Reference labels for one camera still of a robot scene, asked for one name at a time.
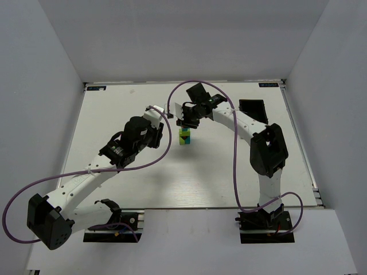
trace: white platform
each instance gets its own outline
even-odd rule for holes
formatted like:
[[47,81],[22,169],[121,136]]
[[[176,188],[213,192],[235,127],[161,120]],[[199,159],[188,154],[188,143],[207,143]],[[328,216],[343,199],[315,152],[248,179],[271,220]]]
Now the white platform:
[[[291,210],[298,218],[299,210]],[[80,231],[59,249],[33,245],[27,268],[44,275],[356,273],[333,210],[306,210],[295,243],[241,244],[227,210],[147,210],[139,243],[83,243]]]
[[[173,96],[173,101],[188,101],[186,84]],[[306,206],[315,206],[311,179],[303,162],[290,118],[279,88],[259,88],[257,83],[217,83],[238,106],[240,99],[263,99],[269,123],[282,127],[289,158],[282,175],[282,192],[298,193]],[[109,141],[122,131],[131,116],[140,116],[147,105],[164,106],[176,84],[108,85],[106,91],[86,91],[65,172],[81,170]],[[217,92],[206,87],[211,95]],[[237,207],[233,194],[233,132],[209,119],[202,119],[192,130],[191,144],[180,146],[178,127],[173,128],[173,144],[168,155],[156,165],[139,171],[121,172],[94,191],[83,203],[93,204],[109,198],[120,207],[130,209],[175,207]],[[166,149],[165,127],[159,149],[144,149],[131,166],[153,161]],[[258,203],[257,174],[249,163],[249,146],[239,140],[237,178],[243,206]],[[286,206],[297,206],[298,200],[285,197]]]

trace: black mounting bracket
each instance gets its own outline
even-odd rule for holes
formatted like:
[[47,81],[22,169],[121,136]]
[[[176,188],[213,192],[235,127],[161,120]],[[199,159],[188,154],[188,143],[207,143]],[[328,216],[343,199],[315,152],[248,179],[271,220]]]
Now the black mounting bracket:
[[271,178],[286,165],[288,150],[282,129],[277,124],[266,126],[261,133],[253,134],[250,143],[250,164],[260,175]]
[[48,247],[54,250],[63,245],[72,234],[73,220],[60,215],[61,208],[54,208],[48,196],[34,195],[28,202],[27,227]]
[[239,212],[236,221],[240,224],[241,243],[295,242],[293,232],[282,234],[292,229],[292,220],[288,211],[283,211],[270,225],[258,211]]

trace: small cube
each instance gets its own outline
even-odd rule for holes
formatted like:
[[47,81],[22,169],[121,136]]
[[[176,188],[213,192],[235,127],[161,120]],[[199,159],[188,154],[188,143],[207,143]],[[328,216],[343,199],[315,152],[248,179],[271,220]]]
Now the small cube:
[[181,128],[179,130],[179,144],[190,144],[190,128]]

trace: white wall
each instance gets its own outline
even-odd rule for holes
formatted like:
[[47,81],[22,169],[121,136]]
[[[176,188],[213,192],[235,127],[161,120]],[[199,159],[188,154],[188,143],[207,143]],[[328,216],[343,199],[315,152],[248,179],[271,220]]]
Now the white wall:
[[[83,84],[37,0],[4,0],[0,8],[0,209],[39,178],[58,174],[76,122]],[[44,183],[16,200],[8,224],[18,238],[26,227],[28,199],[45,194]],[[30,245],[0,230],[0,273],[23,274]]]
[[40,0],[84,82],[291,72],[328,0]]
[[287,81],[316,182],[367,274],[367,1],[330,1]]

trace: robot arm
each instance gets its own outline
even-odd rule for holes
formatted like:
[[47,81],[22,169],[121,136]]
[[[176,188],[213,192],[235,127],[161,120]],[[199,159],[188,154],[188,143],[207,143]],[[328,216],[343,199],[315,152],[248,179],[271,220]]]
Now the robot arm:
[[[256,121],[241,111],[233,110],[222,95],[211,96],[201,83],[187,90],[193,106],[174,103],[173,110],[178,118],[177,125],[197,128],[200,119],[210,118],[231,130],[235,130],[233,112],[237,117],[237,132],[250,145],[250,163],[259,174],[259,206],[280,197],[280,177],[288,158],[288,151],[282,129]],[[271,226],[284,210],[282,200],[271,203],[258,211],[259,216]]]
[[[160,114],[151,109],[146,110],[142,117],[132,117],[126,123],[124,131],[116,133],[85,169],[125,168],[145,147],[158,148],[164,125],[160,122],[161,119]],[[53,250],[65,243],[72,233],[93,225],[113,222],[119,217],[121,209],[109,199],[96,201],[93,206],[77,206],[117,173],[118,171],[89,172],[74,176],[44,197],[34,195],[28,205],[28,228]]]

